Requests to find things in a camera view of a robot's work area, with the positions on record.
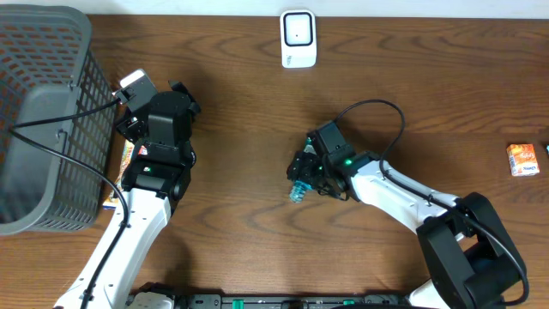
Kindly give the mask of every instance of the green connector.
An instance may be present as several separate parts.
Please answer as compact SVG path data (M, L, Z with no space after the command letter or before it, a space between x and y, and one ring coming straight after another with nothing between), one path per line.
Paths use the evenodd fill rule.
M244 309L244 301L243 300L233 300L232 301L232 309Z

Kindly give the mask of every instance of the basket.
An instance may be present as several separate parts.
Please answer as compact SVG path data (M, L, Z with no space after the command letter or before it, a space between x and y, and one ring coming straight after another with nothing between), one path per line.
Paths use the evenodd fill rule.
M0 234L76 231L97 217L97 177L8 133L14 123L112 100L90 40L91 24L76 9L0 5ZM115 108L18 131L104 172Z

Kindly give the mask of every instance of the wood grain surface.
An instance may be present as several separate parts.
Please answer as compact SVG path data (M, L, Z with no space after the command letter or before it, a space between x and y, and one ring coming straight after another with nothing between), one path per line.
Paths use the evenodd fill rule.
M318 18L317 64L285 70L278 18L89 17L113 87L143 68L160 90L182 81L202 105L190 188L135 288L363 294L422 284L429 276L416 236L380 210L287 196L286 168L305 133L356 101L383 98L407 116L391 164L440 191L489 197L528 266L523 307L549 307L549 21ZM342 123L357 149L382 151L399 118L362 106ZM541 174L510 176L505 148L516 142L534 144ZM0 307L51 308L111 215L101 211L79 233L1 238ZM506 297L520 292L517 284Z

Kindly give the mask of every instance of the cable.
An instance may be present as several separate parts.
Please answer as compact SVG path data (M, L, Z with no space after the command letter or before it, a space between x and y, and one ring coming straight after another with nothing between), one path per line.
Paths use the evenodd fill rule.
M437 206L439 206L443 209L446 209L447 211L449 211L453 215L458 216L460 219L464 220L466 223L470 224L472 227L474 227L475 229L480 231L486 237L488 237L489 239L492 239L495 243L497 243L501 247L501 249L504 251L504 254L507 256L507 258L509 258L509 260L512 262L513 266L515 267L515 269L518 272L518 274L521 278L521 281L522 281L522 295L521 295L521 297L519 297L516 300L512 300L512 301L500 302L499 305L501 305L501 306L517 306L517 305L520 305L521 303L525 302L526 299L528 298L528 295L530 294L530 284L529 284L528 278L526 276L526 270L524 270L522 268L522 266L516 260L515 256L513 256L513 254L510 252L509 248L507 248L507 246L504 245L504 242L501 239L499 239L499 237L496 236L496 234L489 227L485 226L484 224L476 221L475 219L473 219L471 217L468 217L468 216L462 214L460 211L458 211L454 207L451 207L449 205L446 205L445 203L442 203L441 201L438 201L432 195L428 196L426 194L423 194L422 192L419 192L419 191L415 190L414 188L411 188L411 187L401 183L400 181L394 179L389 174L389 172L385 170L385 167L383 166L383 163L387 159L387 156L389 155L389 153L393 150L393 147L401 139L402 133L404 133L404 129L406 128L406 118L404 117L404 112L402 111L402 109L398 105L396 105L392 102L389 102L387 100L380 100L380 99L363 100L363 101L357 102L357 103L347 107L342 112L340 112L340 114L337 115L337 117L334 119L334 122L337 123L337 121L340 120L343 117L343 115L345 115L347 112L354 109L355 107L362 106L364 104L370 104L370 103L378 103L378 104L384 104L384 105L387 105L387 106L391 106L401 116L401 128L398 132L398 135L389 144L389 146L387 146L387 148L382 152L382 154L379 158L379 170L380 170L381 174L386 179L393 182L395 185L400 186L402 189L404 189L406 191L410 191L413 194L417 195L418 197L424 198L429 203L434 203L435 205L437 205Z
M105 255L103 255L103 258L100 260L99 264L97 265L97 268L95 269L95 272L92 274L92 277L89 281L89 284L87 285L87 288L84 291L84 295L83 295L82 303L81 303L81 307L80 307L81 309L86 309L87 308L87 303L90 301L90 298L92 296L92 292L94 290L95 283L97 282L97 278L99 277L101 271L103 270L103 267L105 266L107 259L111 256L111 253L114 250L114 247L116 246L118 240L122 236L122 232L128 226L128 221L130 220L130 210L128 208L128 204L126 203L126 200L124 199L124 196L122 195L122 192L120 192L120 190L117 188L117 186L112 181L110 181L105 175L103 175L102 172L98 171L97 169L89 166L88 164L86 164L82 161L73 159L73 158L71 158L71 157L69 157L65 154L57 152L54 149L47 148L46 146L44 146L42 144L39 144L39 143L31 140L30 138L25 137L25 136L15 132L15 129L25 128L25 127L40 125L40 124L51 124L51 123L65 121L65 120L71 120L71 119L85 117L85 116L91 115L95 112L100 112L100 111L102 111L106 108L114 106L119 101L120 101L120 99L116 99L116 100L111 101L110 103L107 103L107 104L105 104L103 106L100 106L98 108L95 108L93 110L77 113L75 115L58 117L58 118L49 118L49 119L43 119L43 120L37 120L37 121L30 121L30 122L26 122L26 123L22 123L22 124L15 124L11 128L8 129L8 132L13 137L21 140L22 142L24 142L24 143L26 143L30 146L33 146L37 149L40 149L40 150L42 150L42 151L44 151L44 152L46 152L50 155L55 155L55 156L57 156L61 159L64 159L64 160L68 161L68 162L74 163L79 167L83 167L84 169L88 170L92 174L98 176L101 180L105 181L114 190L115 194L117 195L118 199L120 200L120 203L122 205L122 209L123 209L123 212L124 212L124 217L122 219L122 222L120 223L120 228L118 229L118 232L116 233L116 235L112 239L112 242L109 245L109 247L106 249Z
M85 116L91 115L91 114L96 113L96 112L101 112L104 109L109 108L111 106L115 106L118 102L120 102L120 99L115 99L115 100L113 100L113 101L111 101L111 102L109 102L109 103L107 103L103 106L100 106L100 107L95 108L93 110L77 113L75 115L63 116L63 117L57 117L57 118L49 118L49 119L43 119L43 120L36 120L36 121L29 121L29 122L22 123L22 124L14 124L12 126L12 129L26 128L26 127L29 127L29 126L40 125L40 124L51 124L51 123L56 123L56 122L60 122L60 121L72 120L72 119L76 119L76 118L85 117Z

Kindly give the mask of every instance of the orange box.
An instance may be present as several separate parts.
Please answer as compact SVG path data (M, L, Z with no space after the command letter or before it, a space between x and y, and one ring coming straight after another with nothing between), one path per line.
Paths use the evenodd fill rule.
M534 145L510 145L507 148L511 175L532 176L540 172L538 161L535 159Z

